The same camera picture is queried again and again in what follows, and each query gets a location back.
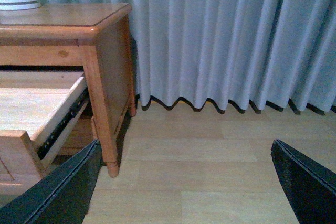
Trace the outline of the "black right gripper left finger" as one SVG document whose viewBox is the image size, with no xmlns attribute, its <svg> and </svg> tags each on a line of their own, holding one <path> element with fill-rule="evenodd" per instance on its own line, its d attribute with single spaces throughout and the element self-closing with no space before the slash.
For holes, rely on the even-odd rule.
<svg viewBox="0 0 336 224">
<path fill-rule="evenodd" d="M 29 190 L 1 208 L 1 223 L 82 223 L 101 168 L 92 141 Z"/>
</svg>

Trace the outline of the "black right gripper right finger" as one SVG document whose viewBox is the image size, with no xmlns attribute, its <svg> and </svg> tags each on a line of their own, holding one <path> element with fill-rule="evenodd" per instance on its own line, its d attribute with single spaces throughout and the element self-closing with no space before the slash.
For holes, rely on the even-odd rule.
<svg viewBox="0 0 336 224">
<path fill-rule="evenodd" d="M 298 222 L 335 223 L 335 173 L 281 140 L 271 157 Z"/>
</svg>

